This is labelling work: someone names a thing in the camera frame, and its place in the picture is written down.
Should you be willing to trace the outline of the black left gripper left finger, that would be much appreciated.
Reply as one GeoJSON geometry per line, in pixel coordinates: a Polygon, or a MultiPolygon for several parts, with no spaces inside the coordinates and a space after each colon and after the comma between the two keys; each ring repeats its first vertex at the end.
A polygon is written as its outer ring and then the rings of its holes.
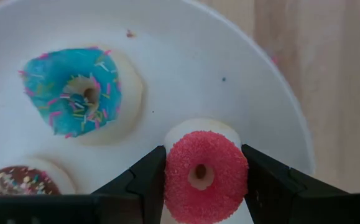
{"type": "Polygon", "coordinates": [[[166,150],[157,146],[93,192],[100,224],[160,224],[164,205],[166,150]]]}

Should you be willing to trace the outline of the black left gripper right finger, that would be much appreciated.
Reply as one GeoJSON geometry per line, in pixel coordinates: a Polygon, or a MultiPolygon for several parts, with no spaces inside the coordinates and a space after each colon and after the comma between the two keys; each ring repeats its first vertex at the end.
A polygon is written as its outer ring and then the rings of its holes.
{"type": "Polygon", "coordinates": [[[348,218],[347,193],[243,144],[245,196],[255,224],[335,224],[348,218]]]}

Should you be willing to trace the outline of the small red sugar donut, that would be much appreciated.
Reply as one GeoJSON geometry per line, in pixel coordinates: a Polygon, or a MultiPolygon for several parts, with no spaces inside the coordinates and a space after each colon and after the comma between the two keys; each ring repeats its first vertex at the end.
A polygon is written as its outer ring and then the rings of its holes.
{"type": "Polygon", "coordinates": [[[215,224],[239,208],[248,193],[249,164],[233,128],[189,119],[167,133],[164,147],[164,202],[176,222],[215,224]]]}

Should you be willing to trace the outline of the small chocolate sprinkled donut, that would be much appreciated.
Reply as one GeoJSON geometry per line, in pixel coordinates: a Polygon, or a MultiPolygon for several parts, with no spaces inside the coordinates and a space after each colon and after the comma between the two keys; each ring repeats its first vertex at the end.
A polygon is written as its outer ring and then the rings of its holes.
{"type": "Polygon", "coordinates": [[[69,175],[49,161],[23,159],[19,164],[0,169],[0,196],[75,193],[76,187],[69,175]]]}

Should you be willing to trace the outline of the small blue sprinkled donut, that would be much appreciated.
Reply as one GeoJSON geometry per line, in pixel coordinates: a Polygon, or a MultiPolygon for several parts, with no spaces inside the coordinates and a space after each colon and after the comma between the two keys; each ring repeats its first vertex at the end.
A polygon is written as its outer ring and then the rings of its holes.
{"type": "Polygon", "coordinates": [[[106,145],[136,125],[142,78],[116,49],[57,50],[29,60],[20,73],[25,93],[55,135],[106,145]]]}

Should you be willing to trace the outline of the white round plate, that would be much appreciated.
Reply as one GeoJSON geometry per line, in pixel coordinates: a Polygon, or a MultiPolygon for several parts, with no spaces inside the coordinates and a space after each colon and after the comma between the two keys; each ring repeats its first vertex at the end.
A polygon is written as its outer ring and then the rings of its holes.
{"type": "Polygon", "coordinates": [[[100,224],[93,192],[163,145],[190,118],[231,126],[241,141],[315,171],[298,101],[271,59],[234,24],[187,0],[6,0],[0,3],[0,167],[41,157],[63,166],[76,195],[0,197],[0,224],[100,224]],[[43,53],[99,45],[126,54],[142,78],[136,125],[85,145],[53,134],[32,106],[22,66],[43,53]]]}

